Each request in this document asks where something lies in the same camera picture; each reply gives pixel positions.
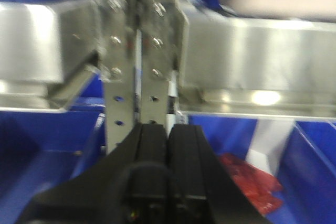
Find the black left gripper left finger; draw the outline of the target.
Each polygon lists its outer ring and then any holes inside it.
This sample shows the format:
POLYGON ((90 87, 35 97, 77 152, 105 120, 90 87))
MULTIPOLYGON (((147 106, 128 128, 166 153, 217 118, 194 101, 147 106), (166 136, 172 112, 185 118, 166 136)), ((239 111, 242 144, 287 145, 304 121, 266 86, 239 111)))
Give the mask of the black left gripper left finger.
POLYGON ((152 223, 167 198, 166 132, 138 124, 82 174, 36 194, 18 223, 152 223))

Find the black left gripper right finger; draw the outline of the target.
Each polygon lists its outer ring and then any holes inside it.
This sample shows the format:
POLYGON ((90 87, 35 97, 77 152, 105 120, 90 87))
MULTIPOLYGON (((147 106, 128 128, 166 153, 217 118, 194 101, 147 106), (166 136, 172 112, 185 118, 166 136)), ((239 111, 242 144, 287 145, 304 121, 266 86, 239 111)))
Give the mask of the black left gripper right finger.
POLYGON ((181 203, 195 223, 269 223, 249 202, 197 125, 176 124, 168 140, 169 168, 181 203))

